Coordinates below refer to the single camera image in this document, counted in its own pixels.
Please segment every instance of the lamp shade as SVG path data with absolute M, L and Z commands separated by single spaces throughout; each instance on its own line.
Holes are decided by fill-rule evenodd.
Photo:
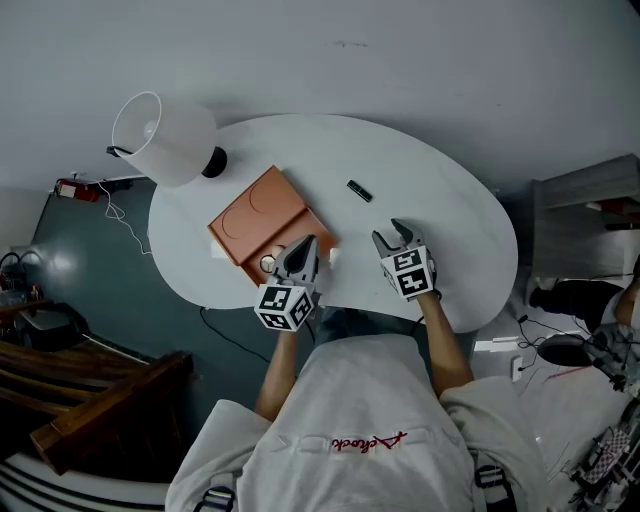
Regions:
M 141 92 L 118 114 L 111 135 L 117 155 L 162 187 L 200 175 L 216 149 L 211 111 L 178 98 Z

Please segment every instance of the red device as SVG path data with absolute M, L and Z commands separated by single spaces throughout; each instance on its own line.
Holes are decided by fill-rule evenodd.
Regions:
M 58 180 L 56 193 L 58 197 L 70 197 L 89 203 L 95 203 L 100 197 L 100 189 L 95 183 L 80 183 L 73 180 Z

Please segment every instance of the black lamp base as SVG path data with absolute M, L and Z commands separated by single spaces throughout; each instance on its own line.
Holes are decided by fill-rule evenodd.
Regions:
M 216 146 L 213 150 L 213 155 L 211 156 L 211 160 L 202 171 L 202 175 L 205 178 L 215 178 L 216 176 L 220 176 L 222 171 L 224 171 L 227 166 L 227 152 Z

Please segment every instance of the white table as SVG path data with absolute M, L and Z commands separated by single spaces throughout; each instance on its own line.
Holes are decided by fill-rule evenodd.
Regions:
M 317 278 L 322 305 L 417 319 L 382 275 L 371 240 L 397 236 L 390 219 L 424 229 L 438 265 L 438 289 L 456 332 L 478 329 L 504 306 L 516 275 L 513 227 L 498 201 L 460 165 L 429 145 L 383 126 L 330 115 L 252 119 L 219 131 L 224 173 L 177 189 L 158 187 L 149 240 L 158 270 L 184 299 L 216 309 L 253 306 L 256 288 L 226 258 L 212 258 L 207 225 L 271 165 L 282 170 L 340 239 L 334 268 Z M 366 203 L 346 187 L 373 195 Z

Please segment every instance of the power outlet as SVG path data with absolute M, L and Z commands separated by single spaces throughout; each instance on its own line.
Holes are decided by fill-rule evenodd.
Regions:
M 518 382 L 522 378 L 522 356 L 516 356 L 511 360 L 511 380 Z

